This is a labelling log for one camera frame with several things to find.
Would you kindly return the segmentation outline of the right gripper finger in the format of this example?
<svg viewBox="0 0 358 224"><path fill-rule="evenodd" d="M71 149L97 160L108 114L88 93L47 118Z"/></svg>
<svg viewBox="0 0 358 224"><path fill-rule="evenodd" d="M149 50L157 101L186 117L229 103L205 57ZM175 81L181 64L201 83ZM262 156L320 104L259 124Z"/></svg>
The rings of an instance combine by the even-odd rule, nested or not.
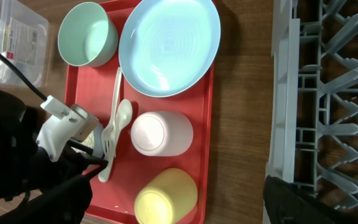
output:
<svg viewBox="0 0 358 224"><path fill-rule="evenodd" d="M263 198L271 223L358 223L358 219L349 214L329 207L302 192L294 184L271 175L265 178Z"/></svg>

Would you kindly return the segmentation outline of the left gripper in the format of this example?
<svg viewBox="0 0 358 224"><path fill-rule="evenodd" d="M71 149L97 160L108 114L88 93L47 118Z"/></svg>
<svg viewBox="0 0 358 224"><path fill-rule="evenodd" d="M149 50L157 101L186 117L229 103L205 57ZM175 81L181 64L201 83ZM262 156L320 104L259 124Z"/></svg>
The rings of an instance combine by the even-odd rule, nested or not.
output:
<svg viewBox="0 0 358 224"><path fill-rule="evenodd" d="M21 223L81 223L93 193L90 180L104 170L108 161L94 157L93 149L69 140L71 148L63 150L52 162L41 147L30 158L30 168L22 179L25 192L39 189L42 195L20 204ZM90 165L98 166L83 174Z"/></svg>

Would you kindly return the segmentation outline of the mint green bowl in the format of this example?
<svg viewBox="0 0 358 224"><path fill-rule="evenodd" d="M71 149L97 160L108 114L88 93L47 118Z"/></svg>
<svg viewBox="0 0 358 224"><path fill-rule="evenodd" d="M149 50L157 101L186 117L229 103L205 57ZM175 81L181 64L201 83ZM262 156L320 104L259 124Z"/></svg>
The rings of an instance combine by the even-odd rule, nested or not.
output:
<svg viewBox="0 0 358 224"><path fill-rule="evenodd" d="M83 2L65 16L58 33L58 50L71 66L99 67L112 58L118 40L116 26L104 8Z"/></svg>

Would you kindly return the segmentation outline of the light blue plate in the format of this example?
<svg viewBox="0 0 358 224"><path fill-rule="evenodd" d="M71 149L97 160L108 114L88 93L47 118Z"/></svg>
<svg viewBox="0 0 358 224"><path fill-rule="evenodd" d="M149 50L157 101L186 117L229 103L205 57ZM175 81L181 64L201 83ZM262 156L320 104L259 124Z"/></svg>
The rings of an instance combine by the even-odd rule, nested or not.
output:
<svg viewBox="0 0 358 224"><path fill-rule="evenodd" d="M212 0L142 0L127 18L119 64L139 93L182 93L206 74L217 55L221 21Z"/></svg>

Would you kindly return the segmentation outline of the light blue rice bowl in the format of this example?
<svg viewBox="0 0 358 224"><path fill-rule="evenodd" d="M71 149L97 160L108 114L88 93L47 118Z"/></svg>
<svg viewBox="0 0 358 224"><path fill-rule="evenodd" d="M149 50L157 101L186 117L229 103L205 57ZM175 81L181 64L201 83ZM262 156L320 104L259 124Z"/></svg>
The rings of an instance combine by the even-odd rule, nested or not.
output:
<svg viewBox="0 0 358 224"><path fill-rule="evenodd" d="M86 137L82 142L83 145L89 147L93 150L92 155L94 157L102 158L104 156L104 150L102 147L101 133L103 127L101 124L98 124L97 127Z"/></svg>

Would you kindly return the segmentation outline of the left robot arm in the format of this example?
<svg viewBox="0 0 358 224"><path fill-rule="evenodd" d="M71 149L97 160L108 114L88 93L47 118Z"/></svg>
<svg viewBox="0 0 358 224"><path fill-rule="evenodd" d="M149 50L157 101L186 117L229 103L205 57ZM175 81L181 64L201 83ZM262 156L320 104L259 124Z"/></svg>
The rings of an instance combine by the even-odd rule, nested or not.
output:
<svg viewBox="0 0 358 224"><path fill-rule="evenodd" d="M106 163L67 143L52 162L21 122L24 113L20 99L0 90L0 199L25 194L0 223L81 223L93 197L90 180Z"/></svg>

